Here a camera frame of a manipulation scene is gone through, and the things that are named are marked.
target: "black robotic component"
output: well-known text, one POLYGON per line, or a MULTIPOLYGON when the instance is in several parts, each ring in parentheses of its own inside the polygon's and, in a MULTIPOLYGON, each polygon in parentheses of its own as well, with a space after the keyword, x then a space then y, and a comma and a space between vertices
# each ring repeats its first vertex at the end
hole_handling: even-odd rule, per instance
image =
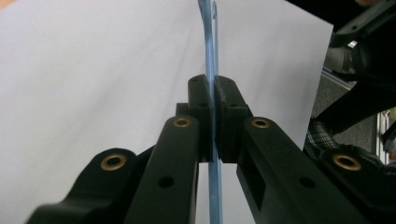
MULTIPOLYGON (((227 77, 216 77, 215 104, 219 156, 238 164, 257 223, 390 223, 395 217, 395 184, 367 162, 337 151, 316 166, 273 121, 253 117, 227 77), (378 179, 382 189, 371 188, 378 179)), ((205 76, 193 77, 189 102, 177 104, 154 147, 138 156, 118 148, 98 154, 62 202, 40 206, 28 223, 194 223, 198 163, 212 160, 212 106, 205 76)))

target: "blue plastic strip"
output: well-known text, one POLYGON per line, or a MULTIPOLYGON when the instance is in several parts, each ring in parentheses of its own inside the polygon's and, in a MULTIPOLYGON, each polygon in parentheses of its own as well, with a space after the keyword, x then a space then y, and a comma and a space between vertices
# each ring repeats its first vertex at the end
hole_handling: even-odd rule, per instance
MULTIPOLYGON (((204 22, 205 31, 205 58, 206 58, 206 78, 209 82, 210 97, 212 105, 216 107, 215 102, 215 75, 219 74, 218 59, 218 24, 217 24, 217 7, 213 2, 212 14, 210 0, 198 0, 201 10, 202 20, 204 22), (215 48, 213 46, 212 35, 212 16, 215 20, 215 48)), ((213 162, 209 163, 209 210, 210 223, 222 224, 222 201, 221 201, 221 166, 219 162, 219 154, 215 144, 216 133, 216 113, 212 108, 212 146, 213 146, 213 162)))

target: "blue flexible object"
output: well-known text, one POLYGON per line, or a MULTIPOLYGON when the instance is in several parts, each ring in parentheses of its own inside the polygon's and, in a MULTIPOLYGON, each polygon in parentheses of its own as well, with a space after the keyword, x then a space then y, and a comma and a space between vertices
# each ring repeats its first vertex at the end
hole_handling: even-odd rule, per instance
POLYGON ((216 113, 215 113, 215 76, 219 74, 219 55, 218 55, 218 14, 216 2, 211 8, 210 0, 198 0, 204 22, 205 32, 205 58, 206 58, 206 78, 209 82, 210 97, 212 101, 212 148, 213 162, 209 163, 209 210, 210 223, 222 224, 222 201, 221 201, 221 166, 219 154, 215 144, 216 133, 216 113), (212 35, 212 16, 215 21, 215 46, 212 35))

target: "white backdrop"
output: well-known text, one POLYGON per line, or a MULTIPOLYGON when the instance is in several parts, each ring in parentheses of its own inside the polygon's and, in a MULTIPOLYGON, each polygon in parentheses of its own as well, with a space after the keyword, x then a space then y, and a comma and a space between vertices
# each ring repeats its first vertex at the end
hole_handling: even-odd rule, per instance
MULTIPOLYGON (((332 27, 282 0, 219 0, 218 13, 220 74, 301 147, 332 27)), ((204 72, 196 0, 35 0, 0 11, 0 223, 59 202, 99 152, 154 145, 204 72)), ((222 169, 224 223, 253 223, 235 165, 222 169)), ((206 164, 199 181, 204 224, 206 164)))

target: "mounting hole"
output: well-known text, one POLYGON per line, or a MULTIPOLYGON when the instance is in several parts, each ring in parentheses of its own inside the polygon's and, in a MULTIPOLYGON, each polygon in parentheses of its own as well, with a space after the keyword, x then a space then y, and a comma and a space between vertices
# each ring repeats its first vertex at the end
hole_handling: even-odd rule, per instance
POLYGON ((332 161, 334 161, 334 163, 339 167, 349 171, 359 171, 361 169, 361 163, 348 155, 334 155, 332 156, 332 161))
POLYGON ((120 169, 126 163, 126 157, 120 153, 111 154, 105 157, 100 163, 102 170, 115 171, 120 169))
POLYGON ((200 104, 198 104, 198 106, 200 106, 200 107, 208 107, 208 104, 207 103, 200 103, 200 104))
POLYGON ((317 184, 315 184, 315 181, 313 181, 311 178, 308 177, 301 177, 300 184, 308 189, 313 189, 314 187, 317 186, 317 184))
POLYGON ((174 125, 179 127, 179 128, 185 128, 190 126, 191 121, 189 119, 176 119, 174 121, 174 125))
POLYGON ((172 176, 164 176, 158 181, 158 186, 163 189, 169 189, 175 184, 175 180, 172 176))
POLYGON ((265 119, 254 119, 253 121, 251 121, 251 124, 253 124, 253 126, 256 128, 262 129, 270 127, 270 123, 265 119))

